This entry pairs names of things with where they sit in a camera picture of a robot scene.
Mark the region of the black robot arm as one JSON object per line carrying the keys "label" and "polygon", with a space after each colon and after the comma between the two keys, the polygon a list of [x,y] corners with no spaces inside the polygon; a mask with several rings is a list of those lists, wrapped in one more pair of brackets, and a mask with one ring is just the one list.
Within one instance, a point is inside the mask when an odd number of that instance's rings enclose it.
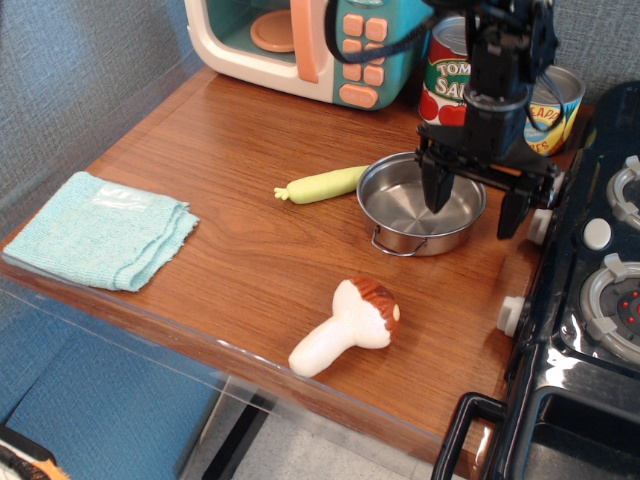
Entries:
{"label": "black robot arm", "polygon": [[536,81],[555,58],[558,40],[549,1],[437,1],[435,21],[464,15],[470,78],[460,126],[422,124],[416,160],[432,213],[449,201],[455,178],[504,193],[497,236],[512,237],[532,208],[552,200],[559,168],[524,137]]}

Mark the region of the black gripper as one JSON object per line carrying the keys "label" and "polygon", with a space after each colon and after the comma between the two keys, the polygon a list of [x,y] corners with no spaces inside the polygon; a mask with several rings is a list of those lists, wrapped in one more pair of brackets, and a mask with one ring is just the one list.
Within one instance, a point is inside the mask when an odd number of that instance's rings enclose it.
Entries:
{"label": "black gripper", "polygon": [[531,209],[546,209],[559,168],[538,154],[524,137],[530,99],[512,103],[488,97],[471,99],[462,126],[418,127],[416,161],[424,200],[432,213],[450,200],[454,178],[461,176],[506,191],[497,238],[514,236]]}

